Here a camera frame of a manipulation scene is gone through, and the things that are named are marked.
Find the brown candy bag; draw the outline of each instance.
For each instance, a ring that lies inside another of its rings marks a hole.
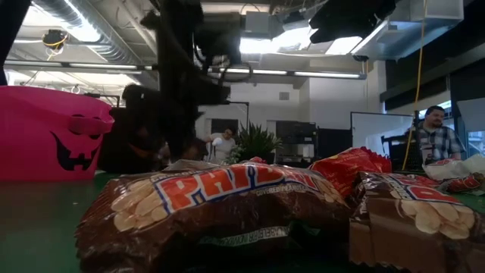
[[[360,173],[350,260],[412,272],[483,272],[483,216],[401,174]]]
[[[304,247],[322,234],[346,242],[349,216],[332,184],[305,169],[249,162],[122,177],[83,216],[78,256],[89,272],[181,271]]]

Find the pink jack-o-lantern bucket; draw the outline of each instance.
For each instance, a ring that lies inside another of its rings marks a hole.
[[[0,180],[92,179],[110,110],[88,96],[0,86]]]

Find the man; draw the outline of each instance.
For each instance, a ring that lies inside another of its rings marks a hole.
[[[445,110],[431,106],[419,126],[419,141],[425,164],[446,158],[461,159],[464,147],[455,131],[443,126]]]
[[[236,145],[236,141],[233,139],[235,132],[235,129],[228,127],[223,133],[213,133],[207,137],[205,140],[207,143],[212,143],[217,138],[222,140],[211,147],[211,163],[221,164],[229,157],[231,149]]]

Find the window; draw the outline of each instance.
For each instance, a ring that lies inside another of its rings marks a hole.
[[[439,107],[442,107],[443,109],[445,109],[445,114],[446,113],[451,114],[451,112],[452,112],[452,101],[449,100],[449,101],[446,101],[444,103],[440,103],[438,106]],[[426,110],[427,109],[424,109],[424,110],[419,111],[419,118],[420,119],[423,119],[424,118],[424,116],[426,115]]]
[[[485,131],[468,133],[468,156],[485,155]]]

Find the payday logo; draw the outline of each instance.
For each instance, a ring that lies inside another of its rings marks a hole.
[[[155,182],[158,194],[167,212],[222,199],[234,193],[242,193],[275,184],[296,183],[311,190],[318,188],[311,176],[285,167],[253,163],[231,165],[183,177],[166,177]]]

